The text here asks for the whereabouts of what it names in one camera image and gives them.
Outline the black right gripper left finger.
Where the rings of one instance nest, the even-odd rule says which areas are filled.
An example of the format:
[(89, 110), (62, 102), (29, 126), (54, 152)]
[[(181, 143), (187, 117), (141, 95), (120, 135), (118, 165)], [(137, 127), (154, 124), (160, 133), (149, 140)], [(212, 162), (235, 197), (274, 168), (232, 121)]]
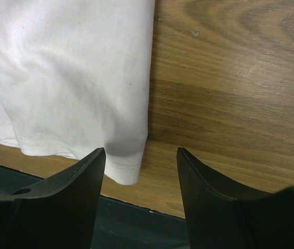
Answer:
[(0, 248), (90, 248), (104, 169), (103, 148), (42, 180), (0, 166)]

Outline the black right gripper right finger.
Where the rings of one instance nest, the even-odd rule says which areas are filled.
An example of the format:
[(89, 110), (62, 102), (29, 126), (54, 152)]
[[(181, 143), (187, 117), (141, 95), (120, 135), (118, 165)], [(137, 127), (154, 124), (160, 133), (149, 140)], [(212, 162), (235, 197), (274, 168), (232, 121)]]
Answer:
[(294, 248), (294, 186), (269, 193), (177, 150), (191, 248)]

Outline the white t shirt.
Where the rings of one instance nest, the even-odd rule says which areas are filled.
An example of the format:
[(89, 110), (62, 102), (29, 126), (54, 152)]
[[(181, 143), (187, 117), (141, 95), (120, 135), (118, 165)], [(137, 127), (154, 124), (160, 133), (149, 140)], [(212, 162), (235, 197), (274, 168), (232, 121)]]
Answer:
[(0, 144), (138, 181), (148, 135), (154, 1), (0, 1)]

